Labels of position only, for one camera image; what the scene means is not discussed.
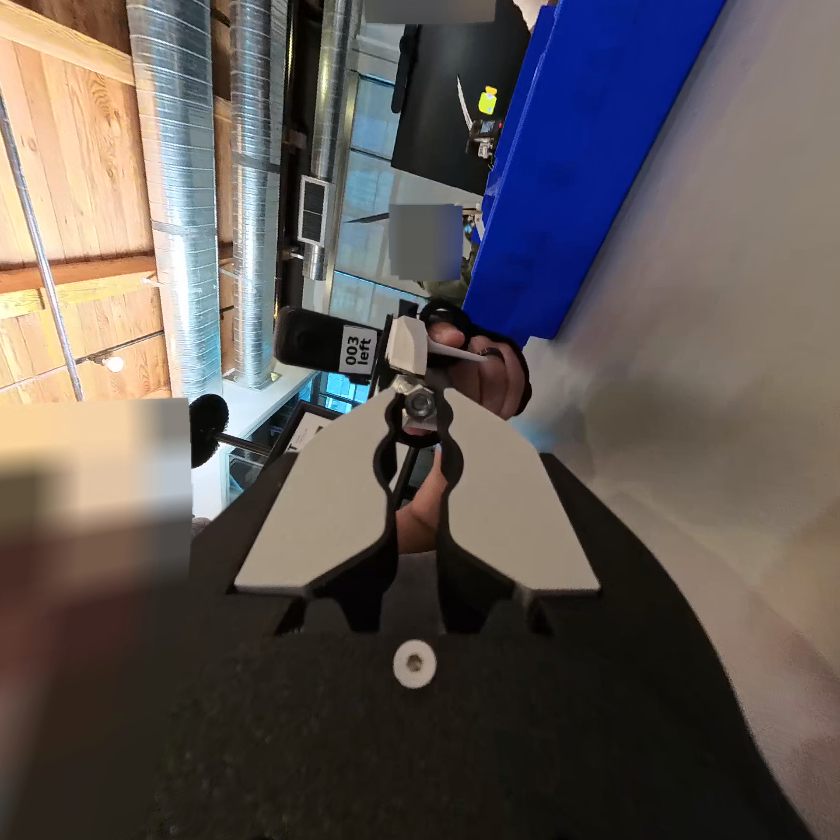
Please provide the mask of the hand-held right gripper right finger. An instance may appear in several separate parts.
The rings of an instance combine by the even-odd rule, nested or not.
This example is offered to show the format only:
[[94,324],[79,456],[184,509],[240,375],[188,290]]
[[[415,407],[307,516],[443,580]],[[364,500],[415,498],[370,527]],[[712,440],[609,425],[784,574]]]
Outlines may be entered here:
[[526,627],[545,602],[597,598],[591,562],[552,480],[516,428],[453,387],[437,395],[445,479],[436,539],[447,634],[479,634],[499,605]]

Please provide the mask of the black video bar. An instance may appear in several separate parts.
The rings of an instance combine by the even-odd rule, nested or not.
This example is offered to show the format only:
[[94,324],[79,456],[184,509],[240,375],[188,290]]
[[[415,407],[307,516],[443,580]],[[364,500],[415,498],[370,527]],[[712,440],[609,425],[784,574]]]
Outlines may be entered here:
[[399,57],[395,72],[391,109],[394,114],[400,114],[406,99],[408,82],[417,58],[417,45],[422,26],[406,24],[399,41]]

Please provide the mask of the large silver air duct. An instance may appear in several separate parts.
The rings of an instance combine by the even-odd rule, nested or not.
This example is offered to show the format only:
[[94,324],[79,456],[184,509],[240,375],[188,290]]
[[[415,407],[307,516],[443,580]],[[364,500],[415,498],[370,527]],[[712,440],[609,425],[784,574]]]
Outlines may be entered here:
[[171,391],[222,392],[209,2],[127,2]]
[[234,378],[270,383],[287,70],[286,1],[230,4]]

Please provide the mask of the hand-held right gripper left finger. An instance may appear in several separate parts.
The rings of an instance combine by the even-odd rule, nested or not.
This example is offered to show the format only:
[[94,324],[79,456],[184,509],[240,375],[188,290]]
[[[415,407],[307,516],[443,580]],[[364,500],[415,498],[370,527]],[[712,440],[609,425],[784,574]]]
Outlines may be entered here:
[[286,474],[234,579],[238,593],[336,601],[355,632],[380,629],[396,576],[396,432],[386,388],[319,431]]

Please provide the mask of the person's left hand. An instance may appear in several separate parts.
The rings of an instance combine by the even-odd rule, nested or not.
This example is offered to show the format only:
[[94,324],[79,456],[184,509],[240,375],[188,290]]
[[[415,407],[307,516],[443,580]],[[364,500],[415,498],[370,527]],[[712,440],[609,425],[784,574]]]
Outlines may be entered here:
[[[518,415],[529,387],[529,373],[518,353],[507,343],[477,334],[466,340],[455,326],[446,322],[428,329],[432,341],[448,347],[465,347],[468,352],[485,357],[484,363],[461,361],[449,370],[452,387],[487,411],[509,420]],[[440,447],[434,451],[434,463],[414,499],[395,517],[397,548],[400,554],[434,551],[442,501],[448,487],[441,470]]]

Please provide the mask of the white air vent grille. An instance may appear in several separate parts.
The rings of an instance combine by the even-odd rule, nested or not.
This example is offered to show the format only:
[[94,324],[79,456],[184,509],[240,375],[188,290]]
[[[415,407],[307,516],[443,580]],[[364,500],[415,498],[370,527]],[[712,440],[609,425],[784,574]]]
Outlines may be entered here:
[[305,245],[325,247],[332,185],[310,175],[300,179],[297,239]]

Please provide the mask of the metal ceiling pipe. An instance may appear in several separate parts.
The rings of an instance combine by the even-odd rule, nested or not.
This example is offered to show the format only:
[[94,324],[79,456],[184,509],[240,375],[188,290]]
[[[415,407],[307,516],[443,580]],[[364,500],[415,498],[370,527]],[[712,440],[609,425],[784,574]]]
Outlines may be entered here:
[[55,326],[56,336],[65,362],[65,367],[70,378],[71,388],[75,399],[79,403],[82,403],[85,401],[85,393],[82,388],[76,357],[74,356],[70,345],[70,338],[60,307],[55,278],[46,253],[44,239],[40,233],[35,208],[32,203],[31,195],[28,190],[28,184],[25,178],[24,167],[20,159],[14,126],[9,116],[4,96],[1,96],[1,134],[7,163],[14,181],[17,198],[23,212],[29,239],[35,253],[38,273],[41,278],[41,286],[46,294],[48,309]]

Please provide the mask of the small silver air duct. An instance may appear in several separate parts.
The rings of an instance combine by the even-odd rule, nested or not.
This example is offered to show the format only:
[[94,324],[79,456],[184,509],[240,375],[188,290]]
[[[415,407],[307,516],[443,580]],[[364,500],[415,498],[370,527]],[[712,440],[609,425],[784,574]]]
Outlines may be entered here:
[[309,175],[329,182],[332,190],[325,247],[304,244],[303,274],[312,281],[325,278],[328,247],[333,237],[338,141],[347,106],[350,52],[360,26],[361,9],[362,1],[326,1],[323,4]]

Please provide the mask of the black round disc stand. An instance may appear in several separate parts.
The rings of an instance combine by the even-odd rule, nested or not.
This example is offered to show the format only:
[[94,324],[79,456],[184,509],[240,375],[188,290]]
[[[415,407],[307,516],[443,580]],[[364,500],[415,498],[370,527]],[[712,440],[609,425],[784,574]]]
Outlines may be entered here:
[[226,433],[229,411],[222,396],[209,393],[189,405],[192,469],[204,466],[220,446],[241,449],[263,459],[271,449]]

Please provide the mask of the blue plastic bin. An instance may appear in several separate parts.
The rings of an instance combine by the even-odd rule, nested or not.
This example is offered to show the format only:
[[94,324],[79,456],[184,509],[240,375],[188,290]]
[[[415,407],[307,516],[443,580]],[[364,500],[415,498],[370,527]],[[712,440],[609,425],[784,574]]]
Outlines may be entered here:
[[520,347],[556,335],[724,4],[540,10],[483,197],[473,322]]

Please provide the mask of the black framed marker poster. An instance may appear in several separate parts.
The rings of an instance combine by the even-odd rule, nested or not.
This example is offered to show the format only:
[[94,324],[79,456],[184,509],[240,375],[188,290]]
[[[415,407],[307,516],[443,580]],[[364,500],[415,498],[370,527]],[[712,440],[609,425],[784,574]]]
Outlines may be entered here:
[[299,454],[319,431],[341,416],[339,412],[312,402],[299,401],[278,439],[271,446],[264,468],[268,468],[285,454]]

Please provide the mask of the grey desk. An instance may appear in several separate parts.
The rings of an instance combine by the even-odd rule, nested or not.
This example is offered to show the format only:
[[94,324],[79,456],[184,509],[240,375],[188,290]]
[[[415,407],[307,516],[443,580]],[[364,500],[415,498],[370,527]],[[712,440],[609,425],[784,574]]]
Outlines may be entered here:
[[838,1],[727,2],[521,431],[647,545],[838,838]]

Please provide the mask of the black display screen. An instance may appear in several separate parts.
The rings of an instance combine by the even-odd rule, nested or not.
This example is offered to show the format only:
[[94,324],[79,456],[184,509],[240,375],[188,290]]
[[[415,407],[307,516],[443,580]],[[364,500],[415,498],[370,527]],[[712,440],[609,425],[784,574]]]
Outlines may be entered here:
[[456,75],[474,119],[504,120],[529,46],[529,28],[515,5],[500,5],[491,23],[421,26],[392,166],[480,196],[490,166],[466,152],[469,136]]

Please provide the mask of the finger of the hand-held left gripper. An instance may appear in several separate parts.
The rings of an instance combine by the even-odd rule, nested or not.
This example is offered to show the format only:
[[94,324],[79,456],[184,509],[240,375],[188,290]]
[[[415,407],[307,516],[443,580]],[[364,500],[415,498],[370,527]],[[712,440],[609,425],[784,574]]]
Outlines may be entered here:
[[425,377],[427,371],[427,326],[419,318],[401,316],[392,321],[385,346],[385,361],[400,374]]

